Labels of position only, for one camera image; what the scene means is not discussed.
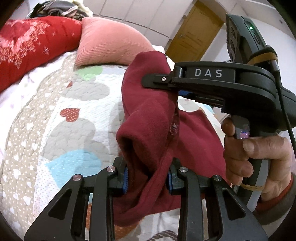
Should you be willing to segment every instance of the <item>handle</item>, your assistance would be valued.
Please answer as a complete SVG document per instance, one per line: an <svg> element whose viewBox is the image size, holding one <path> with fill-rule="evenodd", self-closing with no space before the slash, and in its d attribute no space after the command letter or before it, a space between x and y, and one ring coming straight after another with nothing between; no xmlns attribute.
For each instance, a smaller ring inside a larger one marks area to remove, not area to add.
<svg viewBox="0 0 296 241"><path fill-rule="evenodd" d="M267 133L260 131L260 128L258 128L255 124L253 124L252 127L256 128L254 128L254 130L250 132L250 123L244 117L233 115L231 116L231 119L235 126L234 138L236 139L246 139L255 136L266 137L276 135L276 132ZM257 206L257 202L260 198L262 190L264 189L264 185L269 172L270 159L256 160L249 158L248 161L252 164L254 169L252 176L248 178L244 177L242 180L242 184L240 186L234 186L233 189L240 197L242 202L249 208L251 212L253 212Z"/></svg>

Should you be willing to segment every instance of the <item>dark red cloth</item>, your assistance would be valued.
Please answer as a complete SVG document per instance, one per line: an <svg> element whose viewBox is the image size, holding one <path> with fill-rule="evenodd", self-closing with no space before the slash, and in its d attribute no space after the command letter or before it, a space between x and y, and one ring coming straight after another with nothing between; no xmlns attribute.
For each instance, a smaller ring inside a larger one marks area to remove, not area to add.
<svg viewBox="0 0 296 241"><path fill-rule="evenodd" d="M166 56L158 51L139 53L125 72L122 100L125 122L117 142L129 171L129 190L114 199L114 221L128 226L144 216L180 207L165 180L173 157L199 175L225 177L223 147L201 111L178 110L178 93L143 88L146 74L168 74Z"/></svg>

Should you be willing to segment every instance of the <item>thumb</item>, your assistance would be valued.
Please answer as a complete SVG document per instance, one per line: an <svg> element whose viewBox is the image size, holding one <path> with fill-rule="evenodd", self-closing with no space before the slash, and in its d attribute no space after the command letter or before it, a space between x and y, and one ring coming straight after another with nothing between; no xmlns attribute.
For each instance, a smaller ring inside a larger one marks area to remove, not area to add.
<svg viewBox="0 0 296 241"><path fill-rule="evenodd" d="M291 158L291 144L287 138L279 135L269 137L248 138L243 141L243 147L249 157L253 159L277 159Z"/></svg>

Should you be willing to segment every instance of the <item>black cable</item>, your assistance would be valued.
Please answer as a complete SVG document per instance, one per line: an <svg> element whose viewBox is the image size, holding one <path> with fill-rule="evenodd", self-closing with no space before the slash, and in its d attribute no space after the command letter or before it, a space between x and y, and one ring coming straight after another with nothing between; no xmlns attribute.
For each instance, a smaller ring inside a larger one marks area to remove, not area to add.
<svg viewBox="0 0 296 241"><path fill-rule="evenodd" d="M294 150L294 155L296 157L296 141L295 141L294 133L293 133L292 128L291 128L291 124L290 124L290 121L289 121L288 114L286 112L285 104L284 104L283 93L282 93L282 89L281 89L282 84L281 84L281 73L280 73L280 70L279 70L279 65L278 65L276 60L272 60L271 65L272 65L272 69L273 69L272 74L273 74L273 76L275 78L275 81L276 81L276 88L277 88L278 95L279 95L279 102L280 102L280 105L281 105L281 111L282 111L282 113L284 115L284 118L285 118L287 130L288 130L290 140L291 140L291 144L292 144L292 147L293 147L293 150Z"/></svg>

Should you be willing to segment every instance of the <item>pink pillow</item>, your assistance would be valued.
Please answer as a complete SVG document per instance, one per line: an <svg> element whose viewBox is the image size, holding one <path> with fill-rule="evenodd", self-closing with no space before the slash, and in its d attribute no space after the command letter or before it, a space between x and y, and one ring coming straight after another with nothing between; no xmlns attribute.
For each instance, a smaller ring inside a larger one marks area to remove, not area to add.
<svg viewBox="0 0 296 241"><path fill-rule="evenodd" d="M149 40L131 26L105 18L83 18L75 64L129 65L138 53L152 50Z"/></svg>

